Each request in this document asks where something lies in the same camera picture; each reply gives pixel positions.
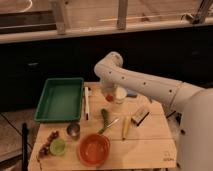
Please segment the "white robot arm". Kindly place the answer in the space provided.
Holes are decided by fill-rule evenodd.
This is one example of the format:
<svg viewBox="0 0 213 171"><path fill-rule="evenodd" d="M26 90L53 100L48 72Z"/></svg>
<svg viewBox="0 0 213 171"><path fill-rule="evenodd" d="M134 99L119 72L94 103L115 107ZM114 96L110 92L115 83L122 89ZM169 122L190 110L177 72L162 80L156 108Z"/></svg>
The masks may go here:
<svg viewBox="0 0 213 171"><path fill-rule="evenodd" d="M182 114L176 171L213 171L213 88L124 69L112 51L94 66L103 94L117 85Z"/></svg>

